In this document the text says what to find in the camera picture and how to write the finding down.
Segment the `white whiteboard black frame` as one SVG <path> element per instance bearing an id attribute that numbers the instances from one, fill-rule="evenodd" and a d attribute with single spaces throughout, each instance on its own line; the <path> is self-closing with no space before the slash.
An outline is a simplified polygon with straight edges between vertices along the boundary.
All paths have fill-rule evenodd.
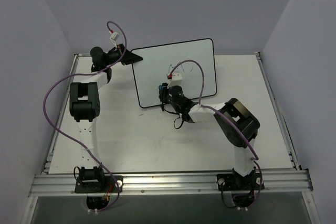
<path id="1" fill-rule="evenodd" d="M 159 85 L 170 83 L 177 73 L 187 98 L 217 93 L 214 43 L 210 38 L 133 49 L 143 58 L 132 65 L 141 108 L 159 106 Z"/>

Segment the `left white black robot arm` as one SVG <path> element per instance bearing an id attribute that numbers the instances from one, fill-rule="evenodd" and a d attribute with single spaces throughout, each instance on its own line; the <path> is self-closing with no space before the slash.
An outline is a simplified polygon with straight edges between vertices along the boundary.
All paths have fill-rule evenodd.
<path id="1" fill-rule="evenodd" d="M 87 183 L 94 192 L 105 188 L 106 179 L 102 165 L 98 163 L 97 118 L 100 115 L 99 89 L 112 78 L 110 65 L 120 62 L 129 65 L 143 60 L 127 49 L 123 44 L 116 45 L 108 52 L 100 47 L 90 50 L 92 59 L 92 77 L 73 82 L 70 85 L 69 112 L 77 123 L 79 142 L 81 143 L 81 166 L 78 183 Z"/>

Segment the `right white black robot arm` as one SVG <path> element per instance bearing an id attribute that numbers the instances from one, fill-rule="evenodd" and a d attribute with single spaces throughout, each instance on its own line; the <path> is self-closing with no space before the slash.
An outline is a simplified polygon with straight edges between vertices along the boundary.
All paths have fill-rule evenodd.
<path id="1" fill-rule="evenodd" d="M 236 98 L 215 105 L 198 104 L 187 98 L 180 86 L 159 85 L 159 99 L 170 104 L 182 123 L 216 123 L 227 140 L 234 146 L 234 175 L 236 187 L 244 189 L 252 182 L 254 162 L 258 156 L 254 150 L 260 123 L 258 119 Z"/>

